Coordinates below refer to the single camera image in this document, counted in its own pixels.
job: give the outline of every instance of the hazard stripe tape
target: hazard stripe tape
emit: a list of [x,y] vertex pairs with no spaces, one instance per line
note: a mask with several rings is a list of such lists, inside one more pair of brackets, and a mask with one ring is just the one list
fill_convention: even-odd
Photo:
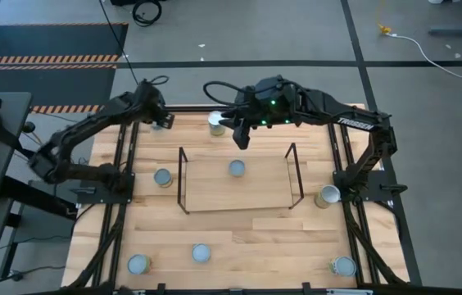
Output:
[[116,65],[0,66],[0,70],[116,69]]
[[[108,23],[98,22],[98,23],[60,23],[60,24],[0,24],[0,26],[9,26],[9,25],[22,25],[22,26],[63,26],[63,25],[109,25]],[[111,25],[129,25],[127,22],[114,22]]]
[[33,106],[31,114],[62,114],[62,113],[85,113],[96,112],[103,108],[103,105],[67,105],[67,106]]
[[26,56],[26,57],[0,57],[0,64],[18,63],[67,63],[67,62],[113,62],[118,61],[118,54],[78,55],[78,56]]

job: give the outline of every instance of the gray floor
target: gray floor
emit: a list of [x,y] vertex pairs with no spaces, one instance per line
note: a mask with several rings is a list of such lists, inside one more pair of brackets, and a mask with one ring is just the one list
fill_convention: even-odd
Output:
[[[414,44],[378,35],[378,2],[349,1],[365,60],[422,60]],[[146,29],[130,25],[125,48],[131,61],[354,60],[338,0],[169,0],[163,6],[164,15],[156,25]],[[107,4],[107,10],[111,21],[131,22],[129,7]],[[96,0],[0,3],[0,24],[98,21],[104,19]],[[431,5],[427,0],[387,0],[381,22],[394,33],[417,39],[434,60],[457,60],[456,53],[462,60],[462,39],[427,34],[430,25],[462,24],[462,1]],[[452,70],[462,74],[462,68]],[[135,73],[139,79],[169,75],[170,82],[160,86],[168,103],[208,103],[202,84],[211,79],[244,85],[276,74],[322,89],[341,102],[365,102],[356,68],[181,68]],[[399,144],[393,161],[399,182],[409,186],[403,202],[423,283],[462,288],[462,79],[432,68],[373,68],[369,78],[378,107],[393,114]],[[112,94],[132,89],[129,71],[118,70]],[[217,94],[233,96],[221,89],[215,89]],[[38,134],[45,139],[65,126],[40,115],[33,120],[43,122]],[[30,144],[27,138],[22,142]],[[90,145],[83,145],[75,157],[87,157]],[[9,173],[22,180],[33,177],[18,159]],[[24,270],[63,265],[67,248],[68,243],[26,244],[13,266]],[[61,271],[45,270],[18,283],[0,284],[0,292],[55,289],[60,278]]]

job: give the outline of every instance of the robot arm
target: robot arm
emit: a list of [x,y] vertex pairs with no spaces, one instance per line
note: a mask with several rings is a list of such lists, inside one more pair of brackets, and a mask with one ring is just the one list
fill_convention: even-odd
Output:
[[[204,90],[211,84],[219,82],[204,85]],[[382,157],[396,152],[395,134],[388,114],[342,104],[327,93],[303,88],[281,76],[239,89],[232,106],[232,111],[222,115],[226,119],[220,123],[233,129],[233,140],[240,149],[247,149],[250,129],[259,126],[270,129],[273,125],[291,123],[296,126],[334,123],[368,131],[369,146],[358,162],[346,168],[346,177],[342,179],[342,187],[353,191],[365,186],[369,171]]]
[[108,188],[119,189],[121,173],[112,164],[98,167],[73,164],[73,149],[108,126],[142,121],[170,129],[174,115],[165,110],[164,98],[151,81],[142,81],[134,93],[112,98],[98,113],[56,132],[30,159],[30,168],[48,184],[68,179],[100,181]]

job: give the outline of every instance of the wooden tabletop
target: wooden tabletop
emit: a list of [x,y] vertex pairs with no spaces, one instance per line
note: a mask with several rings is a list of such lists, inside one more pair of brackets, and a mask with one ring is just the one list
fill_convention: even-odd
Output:
[[[113,160],[118,130],[114,126],[96,136],[91,165]],[[333,182],[334,163],[327,128],[278,125],[258,129],[251,131],[246,151],[238,150],[231,135],[231,130],[226,130],[223,136],[212,137],[207,113],[176,114],[171,130],[155,131],[140,125],[134,200],[125,217],[117,285],[131,289],[156,289],[159,283],[166,283],[168,289],[301,288],[302,282],[310,282],[312,288],[355,287],[354,278],[333,275],[328,269],[333,258],[350,256],[342,206],[319,209],[313,202],[320,188]],[[368,135],[355,129],[350,129],[349,135],[358,159],[367,146]],[[190,161],[208,161],[221,157],[283,157],[291,143],[297,145],[306,195],[292,210],[204,211],[186,215],[177,205],[179,147],[184,148]],[[172,172],[174,183],[168,188],[160,188],[153,181],[154,172],[160,168]],[[220,193],[233,196],[227,190]],[[70,284],[95,253],[104,209],[96,205],[75,226],[62,285]],[[375,248],[398,276],[408,279],[393,215],[373,203],[367,203],[365,209]],[[211,248],[211,259],[205,264],[192,259],[196,243]],[[365,280],[369,282],[365,254],[363,250],[360,253]],[[131,275],[127,271],[127,261],[135,254],[151,257],[149,273]],[[104,279],[111,252],[106,257]]]

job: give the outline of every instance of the tin can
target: tin can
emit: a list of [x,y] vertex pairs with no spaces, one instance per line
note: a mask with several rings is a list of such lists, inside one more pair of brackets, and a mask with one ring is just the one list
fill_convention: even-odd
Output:
[[355,275],[356,264],[350,257],[340,256],[329,262],[329,270],[335,275],[351,277]]
[[162,188],[167,188],[173,183],[173,177],[171,173],[164,168],[161,168],[155,172],[154,176],[156,184],[160,185]]
[[340,200],[340,191],[334,185],[325,185],[315,197],[315,205],[326,209]]
[[192,247],[192,259],[198,263],[205,263],[211,258],[211,250],[205,244],[195,244]]
[[213,136],[220,136],[225,133],[225,126],[220,124],[222,120],[222,113],[220,111],[212,111],[209,113],[207,122],[209,123],[209,132]]
[[145,255],[137,254],[129,258],[127,269],[133,275],[143,275],[151,269],[151,259]]
[[229,163],[229,173],[234,177],[242,177],[246,173],[246,164],[240,160],[234,160]]

